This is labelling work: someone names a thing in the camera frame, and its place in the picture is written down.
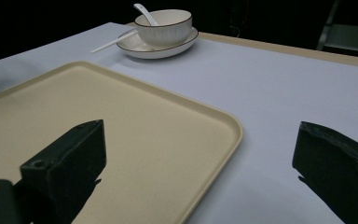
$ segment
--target white spoon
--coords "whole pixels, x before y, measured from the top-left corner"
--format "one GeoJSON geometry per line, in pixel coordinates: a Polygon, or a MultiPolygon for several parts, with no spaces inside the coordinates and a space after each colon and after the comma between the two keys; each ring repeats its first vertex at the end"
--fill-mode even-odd
{"type": "Polygon", "coordinates": [[[134,31],[132,31],[132,32],[129,32],[128,34],[123,35],[123,36],[117,38],[116,40],[112,40],[111,42],[109,42],[109,43],[107,43],[107,44],[105,44],[105,45],[102,45],[102,46],[98,47],[97,49],[94,49],[94,50],[90,51],[90,53],[95,53],[95,52],[97,52],[97,51],[100,51],[101,49],[106,49],[107,47],[109,47],[109,46],[111,46],[111,45],[114,45],[114,44],[116,44],[116,43],[118,43],[118,42],[120,42],[120,41],[122,41],[122,40],[124,40],[124,39],[127,39],[128,37],[130,37],[130,36],[132,36],[132,35],[136,35],[136,34],[138,34],[138,31],[137,31],[137,30],[134,30],[134,31]]]}
{"type": "MultiPolygon", "coordinates": [[[[158,23],[155,21],[155,19],[152,17],[152,15],[150,15],[150,13],[147,11],[147,9],[142,6],[141,4],[137,3],[133,5],[136,9],[138,9],[142,14],[144,14],[144,16],[147,18],[147,20],[149,21],[151,26],[158,26],[158,23]]],[[[123,35],[122,37],[117,38],[116,40],[113,40],[105,45],[102,45],[100,47],[98,47],[97,49],[94,49],[92,51],[90,51],[90,53],[95,53],[97,51],[100,51],[101,49],[106,49],[107,47],[114,45],[124,39],[127,39],[130,36],[136,35],[138,34],[137,30],[134,30],[126,35],[123,35]]]]}
{"type": "Polygon", "coordinates": [[[158,26],[158,23],[156,22],[156,20],[152,17],[152,15],[150,15],[149,11],[147,11],[147,9],[144,6],[142,6],[139,3],[136,3],[133,6],[136,9],[138,9],[142,14],[144,14],[144,16],[149,21],[151,26],[158,26]]]}

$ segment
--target bowl rim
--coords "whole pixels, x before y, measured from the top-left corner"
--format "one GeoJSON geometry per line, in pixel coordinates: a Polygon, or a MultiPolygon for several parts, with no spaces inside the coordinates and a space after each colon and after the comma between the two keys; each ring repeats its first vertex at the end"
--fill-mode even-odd
{"type": "Polygon", "coordinates": [[[167,25],[151,26],[151,25],[142,25],[142,24],[139,24],[138,22],[136,22],[136,20],[138,20],[139,18],[144,17],[144,15],[139,15],[138,17],[135,18],[134,23],[137,26],[141,26],[141,27],[159,28],[159,27],[167,27],[167,26],[173,26],[173,25],[177,25],[177,24],[180,24],[180,23],[184,23],[184,22],[189,21],[189,20],[191,20],[193,18],[193,15],[191,14],[191,12],[189,12],[187,10],[182,10],[182,9],[162,9],[162,10],[157,10],[157,11],[151,11],[150,14],[159,13],[159,12],[163,12],[163,11],[181,11],[181,12],[188,13],[190,16],[187,19],[185,19],[183,21],[176,22],[176,23],[167,24],[167,25]]]}

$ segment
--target dark background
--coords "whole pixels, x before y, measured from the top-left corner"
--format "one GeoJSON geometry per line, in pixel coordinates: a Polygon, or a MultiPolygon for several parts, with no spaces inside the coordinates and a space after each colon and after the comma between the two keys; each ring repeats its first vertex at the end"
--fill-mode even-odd
{"type": "MultiPolygon", "coordinates": [[[[316,49],[334,0],[0,0],[0,59],[107,22],[127,24],[149,11],[185,9],[201,32],[316,49]]],[[[358,0],[341,0],[335,20],[358,25],[358,0]]]]}

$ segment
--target white saucer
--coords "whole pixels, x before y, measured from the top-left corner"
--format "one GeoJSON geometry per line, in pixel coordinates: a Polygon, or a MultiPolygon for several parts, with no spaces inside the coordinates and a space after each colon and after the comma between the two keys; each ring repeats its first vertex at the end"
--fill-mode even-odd
{"type": "Polygon", "coordinates": [[[187,40],[183,44],[180,44],[178,46],[167,48],[152,47],[144,43],[141,37],[139,37],[139,35],[137,34],[118,42],[117,46],[131,57],[141,59],[160,59],[173,56],[190,48],[196,42],[198,36],[199,31],[196,28],[192,27],[187,40]]]}

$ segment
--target white tablecloth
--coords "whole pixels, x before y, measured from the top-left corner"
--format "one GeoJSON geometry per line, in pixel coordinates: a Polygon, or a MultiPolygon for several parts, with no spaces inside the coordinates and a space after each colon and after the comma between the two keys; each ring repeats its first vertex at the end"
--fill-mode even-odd
{"type": "Polygon", "coordinates": [[[88,61],[220,108],[244,137],[188,223],[342,223],[292,167],[301,121],[358,141],[358,66],[199,38],[160,60],[117,46],[90,51],[132,27],[107,23],[0,60],[0,91],[73,61],[88,61]]]}

